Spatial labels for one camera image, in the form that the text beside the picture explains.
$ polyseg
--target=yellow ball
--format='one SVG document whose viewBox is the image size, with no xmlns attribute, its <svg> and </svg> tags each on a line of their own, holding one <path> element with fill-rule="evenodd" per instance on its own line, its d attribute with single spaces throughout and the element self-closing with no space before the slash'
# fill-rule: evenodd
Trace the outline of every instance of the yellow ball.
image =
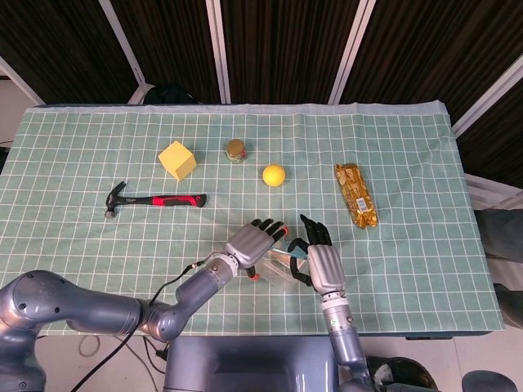
<svg viewBox="0 0 523 392">
<path fill-rule="evenodd" d="M 280 186 L 285 181 L 285 170 L 280 165 L 269 165 L 263 171 L 263 180 L 269 186 Z"/>
</svg>

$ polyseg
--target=grid pattern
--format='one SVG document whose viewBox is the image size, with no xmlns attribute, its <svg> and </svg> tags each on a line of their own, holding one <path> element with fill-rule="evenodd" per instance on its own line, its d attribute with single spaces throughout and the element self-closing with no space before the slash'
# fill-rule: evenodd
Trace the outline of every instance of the grid pattern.
<svg viewBox="0 0 523 392">
<path fill-rule="evenodd" d="M 305 238 L 299 214 L 324 222 L 340 250 L 347 296 L 362 333 L 502 329 L 463 169 L 446 113 L 256 113 L 252 106 L 30 109 L 0 176 L 1 285 L 33 269 L 52 270 L 93 290 L 150 298 L 184 265 L 203 259 L 255 217 L 283 220 Z M 411 106 L 413 112 L 417 105 Z M 212 108 L 205 113 L 205 108 Z M 231 138 L 247 159 L 231 164 Z M 157 156 L 174 140 L 198 166 L 182 182 Z M 269 163 L 287 180 L 269 188 Z M 377 207 L 376 228 L 351 222 L 333 173 L 357 163 Z M 208 194 L 204 208 L 119 208 L 121 194 Z M 174 303 L 169 287 L 161 301 Z M 64 323 L 47 333 L 70 332 Z M 188 334 L 326 333 L 317 295 L 278 290 L 245 276 L 231 281 L 188 323 Z"/>
</svg>

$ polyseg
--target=white frame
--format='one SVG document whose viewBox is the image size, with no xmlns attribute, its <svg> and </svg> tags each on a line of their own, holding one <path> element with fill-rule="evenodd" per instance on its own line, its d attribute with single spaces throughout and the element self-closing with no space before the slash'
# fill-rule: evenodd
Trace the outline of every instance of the white frame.
<svg viewBox="0 0 523 392">
<path fill-rule="evenodd" d="M 369 25 L 370 16 L 373 13 L 376 0 L 360 0 L 358 9 L 352 21 L 351 31 L 346 40 L 345 51 L 343 52 L 342 61 L 337 70 L 336 79 L 334 79 L 333 89 L 329 97 L 329 105 L 338 105 L 342 98 L 343 91 L 349 75 L 352 71 L 358 50 L 360 49 L 361 40 L 365 30 Z"/>
<path fill-rule="evenodd" d="M 149 90 L 149 88 L 147 87 L 147 83 L 145 82 L 144 74 L 143 72 L 141 72 L 138 60 L 134 56 L 134 52 L 131 49 L 131 45 L 129 44 L 129 41 L 127 40 L 125 33 L 123 32 L 122 25 L 120 24 L 118 16 L 114 11 L 113 4 L 111 4 L 110 0 L 98 0 L 98 2 L 100 3 L 102 10 L 104 10 L 105 17 L 109 21 L 111 29 L 113 29 L 114 35 L 116 36 L 116 39 L 118 39 L 120 47 L 123 50 L 123 54 L 127 58 L 129 66 L 131 67 L 132 72 L 134 73 L 134 77 L 136 78 L 136 82 L 138 83 L 138 88 L 142 89 L 145 94 Z"/>
<path fill-rule="evenodd" d="M 523 189 L 466 174 L 468 193 L 475 209 L 523 208 Z"/>
<path fill-rule="evenodd" d="M 128 101 L 128 105 L 141 105 L 144 102 L 145 94 L 153 88 L 152 84 L 146 83 L 143 87 L 138 86 L 138 88 L 132 94 L 131 99 Z"/>
<path fill-rule="evenodd" d="M 229 71 L 227 69 L 226 41 L 223 33 L 220 0 L 206 0 L 206 6 L 220 99 L 222 104 L 230 104 Z"/>
<path fill-rule="evenodd" d="M 19 89 L 24 92 L 36 105 L 45 105 L 45 102 L 38 94 L 24 82 L 24 79 L 0 56 L 0 70 L 13 81 Z"/>
<path fill-rule="evenodd" d="M 487 110 L 501 99 L 523 78 L 523 55 L 521 55 L 477 102 L 452 126 L 456 137 L 465 133 Z"/>
</svg>

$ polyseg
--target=black wall panel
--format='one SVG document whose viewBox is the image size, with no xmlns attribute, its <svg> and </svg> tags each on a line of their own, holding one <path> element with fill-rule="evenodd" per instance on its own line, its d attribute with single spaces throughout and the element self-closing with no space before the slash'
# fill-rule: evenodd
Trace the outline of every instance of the black wall panel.
<svg viewBox="0 0 523 392">
<path fill-rule="evenodd" d="M 458 120 L 523 53 L 521 0 L 378 0 L 341 102 L 441 100 Z"/>
<path fill-rule="evenodd" d="M 205 0 L 112 0 L 145 80 L 220 103 Z"/>
<path fill-rule="evenodd" d="M 326 104 L 357 0 L 221 0 L 233 103 Z"/>
<path fill-rule="evenodd" d="M 458 138 L 465 172 L 523 189 L 523 80 Z"/>
<path fill-rule="evenodd" d="M 0 56 L 47 104 L 127 103 L 137 88 L 97 0 L 1 1 Z"/>
</svg>

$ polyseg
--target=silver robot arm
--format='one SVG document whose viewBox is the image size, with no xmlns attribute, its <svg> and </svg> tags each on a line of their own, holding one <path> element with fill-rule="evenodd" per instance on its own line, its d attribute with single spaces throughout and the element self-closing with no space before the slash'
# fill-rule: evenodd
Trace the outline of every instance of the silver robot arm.
<svg viewBox="0 0 523 392">
<path fill-rule="evenodd" d="M 34 344 L 49 323 L 67 320 L 76 331 L 95 333 L 128 334 L 139 328 L 161 341 L 176 338 L 238 269 L 251 269 L 284 236 L 284 224 L 272 222 L 245 225 L 204 269 L 178 287 L 175 305 L 94 292 L 49 271 L 16 278 L 0 290 L 0 392 L 44 391 L 46 377 Z"/>
<path fill-rule="evenodd" d="M 337 364 L 349 368 L 351 380 L 339 387 L 340 392 L 364 392 L 374 390 L 370 380 L 367 361 L 361 347 L 358 332 L 353 325 L 349 303 L 345 296 L 345 274 L 342 262 L 333 246 L 327 228 L 301 215 L 309 243 L 300 238 L 289 245 L 291 252 L 296 246 L 308 254 L 311 276 L 297 270 L 296 259 L 291 258 L 293 276 L 308 286 L 313 286 L 321 296 L 321 309 L 329 331 Z"/>
</svg>

